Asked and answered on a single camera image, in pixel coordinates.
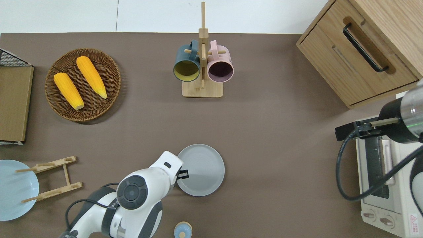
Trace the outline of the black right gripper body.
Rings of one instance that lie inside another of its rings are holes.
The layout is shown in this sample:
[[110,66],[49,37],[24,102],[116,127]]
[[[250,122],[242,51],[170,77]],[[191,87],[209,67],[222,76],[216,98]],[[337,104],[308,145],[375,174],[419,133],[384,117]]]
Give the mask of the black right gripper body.
[[335,128],[336,140],[344,141],[351,132],[354,132],[352,139],[367,139],[384,135],[378,128],[371,127],[370,121],[354,121]]

